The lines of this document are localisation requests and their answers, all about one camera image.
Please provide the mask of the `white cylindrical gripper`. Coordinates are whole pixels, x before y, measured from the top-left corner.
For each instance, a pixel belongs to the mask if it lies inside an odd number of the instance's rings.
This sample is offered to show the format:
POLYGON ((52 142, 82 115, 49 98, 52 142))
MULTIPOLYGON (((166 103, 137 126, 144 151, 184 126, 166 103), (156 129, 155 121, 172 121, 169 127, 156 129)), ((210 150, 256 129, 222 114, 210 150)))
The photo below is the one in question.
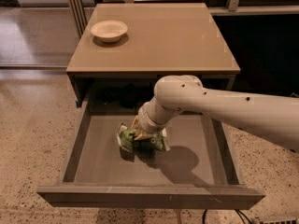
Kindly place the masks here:
POLYGON ((166 127, 168 121, 172 118, 172 110, 163 107, 155 97, 149 102, 144 103, 138 115, 134 117, 131 128, 135 132, 135 140, 145 140, 152 137, 152 133, 158 133, 166 127))

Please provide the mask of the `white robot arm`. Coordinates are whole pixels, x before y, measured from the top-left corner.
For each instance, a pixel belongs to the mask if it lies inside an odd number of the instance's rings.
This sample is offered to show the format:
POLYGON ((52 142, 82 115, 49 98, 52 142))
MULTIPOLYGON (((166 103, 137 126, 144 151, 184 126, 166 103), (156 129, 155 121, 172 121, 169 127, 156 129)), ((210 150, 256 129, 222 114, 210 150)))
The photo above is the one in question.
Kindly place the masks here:
POLYGON ((299 99, 212 90, 198 77, 165 76, 134 118, 139 139, 163 130, 181 113, 195 112, 229 124, 288 150, 299 152, 299 99))

